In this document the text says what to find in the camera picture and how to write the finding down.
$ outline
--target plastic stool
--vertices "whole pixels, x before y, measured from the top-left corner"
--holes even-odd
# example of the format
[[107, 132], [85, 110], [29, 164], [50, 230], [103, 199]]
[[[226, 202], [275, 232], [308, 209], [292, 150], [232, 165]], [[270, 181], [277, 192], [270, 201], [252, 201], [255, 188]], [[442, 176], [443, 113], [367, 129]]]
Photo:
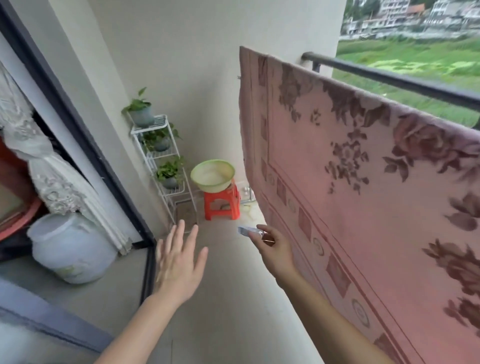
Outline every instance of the plastic stool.
[[[230, 210], [211, 210], [210, 204], [215, 200], [227, 200], [230, 204]], [[240, 195], [235, 184], [235, 181], [232, 180], [231, 185], [216, 194], [210, 194], [204, 192], [205, 200], [205, 219], [210, 221], [212, 216], [230, 216], [232, 220], [237, 220], [240, 218]]]

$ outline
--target balcony railing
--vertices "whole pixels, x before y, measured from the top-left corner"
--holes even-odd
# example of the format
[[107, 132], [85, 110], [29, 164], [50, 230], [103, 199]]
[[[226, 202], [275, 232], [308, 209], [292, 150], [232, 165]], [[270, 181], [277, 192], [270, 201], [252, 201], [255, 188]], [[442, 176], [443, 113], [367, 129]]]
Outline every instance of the balcony railing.
[[[302, 60], [312, 61], [313, 70], [315, 72], [319, 72], [320, 66], [325, 65], [373, 81], [444, 101], [452, 105], [480, 112], [480, 94], [472, 91], [461, 90], [454, 86], [425, 81], [404, 74], [366, 67], [360, 64], [343, 61], [338, 58], [322, 56], [314, 52], [304, 53], [302, 55]], [[473, 126], [473, 129], [480, 130], [480, 119], [478, 123]]]

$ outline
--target green field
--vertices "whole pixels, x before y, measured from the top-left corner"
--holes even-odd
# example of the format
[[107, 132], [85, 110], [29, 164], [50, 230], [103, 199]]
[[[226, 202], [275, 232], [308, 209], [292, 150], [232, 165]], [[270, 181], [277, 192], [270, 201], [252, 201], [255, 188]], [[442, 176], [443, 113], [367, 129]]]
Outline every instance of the green field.
[[[378, 69], [451, 84], [480, 93], [480, 38], [462, 40], [342, 41], [337, 57]], [[335, 79], [435, 116], [473, 126], [479, 113], [339, 70]]]

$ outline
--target lace curtain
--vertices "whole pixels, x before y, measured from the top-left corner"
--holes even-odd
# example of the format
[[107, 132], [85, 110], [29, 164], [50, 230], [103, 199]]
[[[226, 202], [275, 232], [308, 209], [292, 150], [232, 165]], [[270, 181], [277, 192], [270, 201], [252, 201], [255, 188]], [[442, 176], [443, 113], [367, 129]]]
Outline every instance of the lace curtain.
[[101, 227], [121, 254], [131, 240], [103, 209], [93, 187], [58, 155], [32, 118], [33, 107], [0, 63], [0, 127], [5, 145], [27, 161], [39, 197], [56, 214], [79, 211]]

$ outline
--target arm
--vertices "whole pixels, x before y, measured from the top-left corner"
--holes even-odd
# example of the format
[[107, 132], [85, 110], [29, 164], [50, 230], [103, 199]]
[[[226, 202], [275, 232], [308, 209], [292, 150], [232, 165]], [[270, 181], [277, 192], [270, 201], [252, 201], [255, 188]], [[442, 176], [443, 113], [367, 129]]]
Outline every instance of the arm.
[[158, 242], [155, 293], [145, 300], [95, 364], [145, 364], [175, 311], [193, 296], [204, 274], [208, 248], [201, 250], [194, 265], [198, 226], [193, 227], [185, 244], [184, 231], [185, 222], [181, 220], [165, 243]]
[[276, 229], [258, 225], [275, 241], [267, 245], [259, 234], [250, 234], [267, 269], [285, 291], [303, 326], [326, 364], [393, 364], [371, 344], [297, 271], [290, 242]]

